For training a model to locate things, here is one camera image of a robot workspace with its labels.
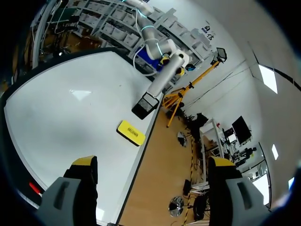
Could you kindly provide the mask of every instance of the white wall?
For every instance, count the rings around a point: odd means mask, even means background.
[[[276,83],[278,94],[262,82],[256,83],[263,123],[260,143],[271,172],[272,200],[287,192],[288,180],[301,159],[301,92],[277,73]],[[273,144],[279,154],[277,160],[271,151]]]
[[[177,11],[174,15],[178,17],[178,21],[188,30],[194,28],[201,30],[203,26],[207,25],[206,21],[208,21],[216,34],[210,44],[213,47],[225,48],[227,52],[228,60],[210,72],[195,86],[194,89],[191,89],[186,94],[183,100],[185,104],[192,102],[214,87],[232,72],[237,65],[245,60],[242,52],[225,28],[195,1],[150,0],[149,4],[164,12],[167,12],[171,8],[176,9]],[[201,69],[193,71],[192,74],[185,77],[180,86],[186,86],[189,84],[189,81],[193,81],[197,78],[210,66],[211,60],[212,59],[206,60],[202,64]],[[247,63],[243,63],[234,71],[233,75],[248,67]],[[207,118],[215,118],[215,120],[221,123],[226,129],[231,127],[231,124],[242,115],[247,125],[252,129],[253,140],[240,149],[252,147],[261,137],[260,106],[249,70],[225,80],[219,86],[207,93],[200,101],[196,102],[195,105],[187,109],[186,113],[188,115],[203,113]]]
[[[254,0],[194,0],[207,10],[231,34],[250,66],[258,61],[291,76],[301,84],[298,58],[273,18]],[[296,162],[300,159],[300,92],[277,75],[278,95],[267,88],[257,66],[252,73],[262,111],[261,145],[267,157],[272,184],[272,202],[288,190]],[[279,158],[274,160],[275,143]]]

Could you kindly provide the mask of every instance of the desk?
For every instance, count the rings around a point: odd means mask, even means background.
[[[205,153],[205,143],[204,143],[204,136],[208,136],[209,139],[215,140],[217,146],[213,148],[211,151],[216,149],[219,150],[218,157],[224,157],[224,148],[221,144],[221,133],[216,126],[216,122],[214,119],[209,120],[204,126],[199,128],[200,137],[201,137],[201,145],[202,151],[201,154],[203,156],[203,183],[198,183],[191,185],[192,190],[190,192],[202,194],[203,190],[209,189],[208,181],[206,180],[206,153]]]
[[[118,54],[102,52],[61,62],[11,91],[7,128],[34,180],[46,190],[77,158],[96,155],[97,223],[115,224],[158,113],[140,120],[131,112],[150,84]],[[122,120],[146,135],[141,147],[116,132]]]

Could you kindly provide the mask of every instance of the white shelving unit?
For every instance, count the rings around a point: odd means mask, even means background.
[[[108,18],[110,18],[110,19],[112,19],[112,20],[115,20],[115,21],[117,21],[117,22],[120,23],[120,24],[123,24],[124,26],[126,26],[126,27],[132,29],[132,30],[133,30],[134,32],[136,32],[136,33],[139,33],[135,27],[133,27],[133,26],[131,26],[131,25],[129,25],[129,24],[123,22],[122,20],[119,20],[119,19],[117,19],[117,18],[115,18],[115,17],[113,17],[113,16],[108,16]]]
[[[117,40],[115,39],[112,35],[104,32],[103,30],[100,30],[101,33],[105,34],[106,36],[110,37],[111,39],[114,39],[116,42],[118,42],[120,45],[124,46],[125,48],[127,48],[128,50],[132,51],[133,48],[129,47],[127,44],[125,44],[123,41]]]
[[[105,4],[108,6],[108,9],[110,9],[110,10],[106,11],[106,12],[102,12],[102,11],[96,11],[96,10],[87,8],[87,6],[89,5],[89,3],[91,1]],[[99,37],[101,37],[101,39],[106,40],[108,43],[110,43],[110,41],[113,40],[116,43],[118,43],[121,47],[124,47],[125,49],[127,49],[129,51],[127,56],[129,58],[133,59],[133,57],[134,57],[135,53],[138,51],[138,49],[140,49],[144,45],[144,41],[142,38],[140,38],[133,47],[130,47],[127,44],[125,44],[123,41],[117,40],[111,34],[107,34],[106,32],[103,31],[103,27],[105,26],[105,24],[108,22],[108,20],[111,20],[111,21],[114,21],[115,23],[117,23],[118,26],[120,26],[121,28],[124,28],[124,30],[133,32],[136,35],[139,34],[135,25],[131,26],[131,25],[125,23],[124,21],[119,20],[112,16],[112,13],[115,11],[115,9],[120,8],[120,6],[126,7],[128,12],[135,10],[134,7],[131,7],[131,6],[123,3],[122,1],[115,1],[115,0],[87,0],[87,1],[85,1],[84,7],[77,7],[77,6],[74,6],[74,7],[80,9],[80,14],[83,11],[85,11],[85,12],[91,12],[91,13],[100,15],[100,18],[99,18],[98,22],[96,23],[96,25],[85,23],[84,21],[80,21],[80,23],[88,28],[92,28],[91,35],[99,36]],[[161,41],[167,40],[168,38],[176,39],[178,42],[180,42],[183,46],[185,46],[187,49],[189,49],[192,52],[192,54],[195,56],[195,58],[198,59],[198,63],[203,62],[204,59],[190,44],[188,44],[180,35],[174,33],[172,31],[172,29],[170,29],[169,27],[167,27],[164,24],[164,21],[167,20],[169,17],[173,16],[173,14],[175,12],[176,12],[176,10],[172,8],[168,12],[163,14],[159,19],[154,20],[152,18],[149,18],[149,20],[151,20],[153,22],[154,27],[157,29],[157,31],[159,33],[162,34],[162,32],[160,30],[165,29],[168,33],[171,34],[170,37],[163,38],[163,40],[161,40]],[[73,32],[73,33],[76,34],[77,36],[81,37],[81,34],[79,32]],[[145,60],[143,60],[143,61],[144,62],[143,62],[143,64],[141,63],[141,66],[147,65],[151,69],[155,70],[155,68],[151,64],[147,63]],[[190,72],[188,72],[185,69],[185,74],[176,81],[176,84],[178,84],[183,77],[189,75],[189,73]],[[175,87],[176,84],[174,84],[170,81],[169,85],[167,85],[170,87],[166,90],[167,91],[171,90],[172,88]]]

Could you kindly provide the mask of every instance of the black monitor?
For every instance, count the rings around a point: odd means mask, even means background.
[[[233,127],[233,129],[236,133],[237,139],[238,139],[240,144],[244,143],[252,135],[242,116],[240,116],[232,124],[232,127]]]

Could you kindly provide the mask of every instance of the cable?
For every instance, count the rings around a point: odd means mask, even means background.
[[[139,32],[141,38],[143,39],[142,33],[140,32],[140,29],[138,28],[138,9],[137,9],[137,8],[136,8],[136,22],[135,22],[135,24],[136,24],[136,29],[137,29],[137,31]],[[134,58],[133,58],[133,66],[134,66],[135,69],[136,69],[135,59],[136,59],[138,53],[145,47],[145,45],[146,45],[146,44],[144,44],[144,45],[143,45],[143,46],[135,53],[135,55],[134,55]],[[142,74],[142,75],[144,75],[145,77],[150,77],[150,76],[153,76],[153,75],[155,75],[155,74],[157,74],[157,70],[155,70],[153,73],[150,73],[150,74]]]
[[[65,5],[65,7],[64,7],[64,9],[63,9],[63,11],[62,11],[62,13],[61,13],[61,15],[60,15],[60,18],[58,18],[58,21],[57,21],[56,26],[55,26],[55,34],[60,34],[60,33],[63,33],[63,32],[64,32],[64,30],[63,30],[62,32],[56,33],[56,29],[57,29],[57,27],[58,27],[58,23],[60,22],[60,19],[61,19],[62,15],[63,15],[65,9],[67,8],[68,3],[69,3],[69,0],[68,0],[67,4]]]
[[[140,36],[142,38],[142,33],[141,33],[141,31],[138,27],[138,8],[136,8],[136,22],[135,22],[135,24],[136,24],[136,29],[137,29],[138,33],[140,34]]]
[[[134,57],[133,57],[133,66],[134,66],[135,69],[136,69],[136,64],[135,64],[136,56],[138,55],[138,53],[139,53],[144,47],[145,47],[145,45],[143,45],[143,46],[135,53],[135,55],[134,55]],[[150,73],[150,74],[142,74],[142,75],[144,75],[145,77],[149,77],[149,76],[153,76],[153,75],[155,75],[155,74],[157,74],[157,71],[154,71],[153,73]]]
[[[33,26],[32,26],[32,40],[33,40],[33,44],[35,44],[35,42],[34,42]]]
[[[46,38],[46,33],[47,33],[47,30],[48,30],[48,28],[49,28],[49,26],[50,26],[50,24],[51,24],[51,22],[52,22],[52,19],[53,19],[54,15],[55,15],[55,12],[53,12],[53,15],[52,15],[52,17],[50,18],[50,21],[49,21],[49,23],[48,23],[48,25],[47,25],[47,28],[46,28],[45,31],[44,31],[44,35],[43,35],[42,39],[41,39],[41,51],[43,50],[44,41],[45,41],[45,38]]]
[[[239,65],[237,65],[236,66],[236,68],[234,69],[234,70],[236,70],[241,64],[243,64],[244,62],[245,62],[246,60],[244,60],[243,62],[241,62]],[[232,78],[232,77],[234,77],[234,76],[236,76],[236,75],[238,75],[238,74],[240,74],[240,73],[242,73],[242,72],[244,72],[244,71],[246,71],[246,70],[248,70],[248,69],[250,69],[252,66],[254,66],[255,64],[253,64],[253,65],[251,65],[250,67],[248,67],[248,68],[246,68],[246,69],[244,69],[244,70],[242,70],[242,71],[240,71],[240,72],[238,72],[238,73],[236,73],[236,74],[234,74],[234,75],[232,75],[233,74],[233,72],[234,71],[232,71],[230,74],[228,74],[223,80],[221,80],[219,83],[217,83],[215,86],[213,86],[211,89],[209,89],[209,90],[207,90],[203,95],[201,95],[200,97],[198,97],[196,100],[194,100],[194,101],[192,101],[191,103],[189,103],[189,104],[187,104],[186,106],[188,106],[185,110],[188,110],[189,108],[191,108],[191,106],[193,105],[193,104],[195,104],[199,99],[201,99],[204,95],[206,95],[208,92],[210,92],[211,90],[213,90],[215,87],[217,87],[219,84],[221,84],[223,81],[225,81],[225,80],[227,80],[227,79],[230,79],[230,78]]]

